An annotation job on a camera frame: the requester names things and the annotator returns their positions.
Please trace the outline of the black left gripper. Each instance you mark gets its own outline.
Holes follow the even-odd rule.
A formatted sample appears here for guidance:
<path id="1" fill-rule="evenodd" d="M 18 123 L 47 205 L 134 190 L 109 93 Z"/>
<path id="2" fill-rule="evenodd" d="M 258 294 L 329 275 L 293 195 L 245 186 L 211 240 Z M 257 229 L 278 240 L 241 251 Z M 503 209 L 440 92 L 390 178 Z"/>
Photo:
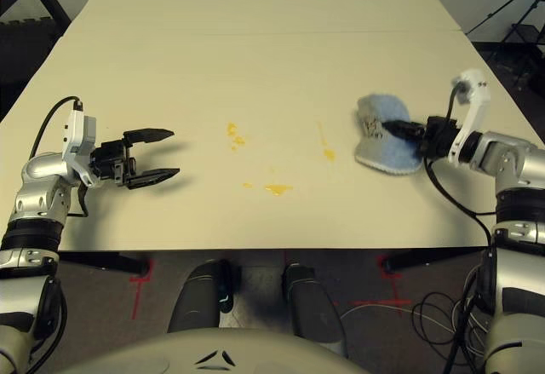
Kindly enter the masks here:
<path id="1" fill-rule="evenodd" d="M 118 186 L 128 189 L 150 187 L 177 175 L 179 169 L 147 170 L 136 174 L 135 159 L 130 156 L 130 148 L 135 143 L 153 143 L 174 135 L 168 129 L 135 129 L 125 131 L 123 138 L 102 142 L 90 155 L 90 168 L 102 181 L 111 180 Z"/>

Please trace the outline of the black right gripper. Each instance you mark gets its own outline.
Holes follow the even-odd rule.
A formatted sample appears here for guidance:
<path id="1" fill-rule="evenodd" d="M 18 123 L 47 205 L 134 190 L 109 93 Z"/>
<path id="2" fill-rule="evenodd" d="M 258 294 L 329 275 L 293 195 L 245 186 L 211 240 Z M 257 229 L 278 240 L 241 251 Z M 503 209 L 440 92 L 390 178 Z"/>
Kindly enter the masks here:
<path id="1" fill-rule="evenodd" d="M 396 131 L 394 135 L 407 141 L 420 141 L 419 153 L 426 159 L 445 158 L 450 151 L 453 141 L 460 129 L 456 119 L 446 119 L 440 116 L 431 116 L 424 126 L 415 122 L 386 121 L 382 127 L 388 131 Z"/>

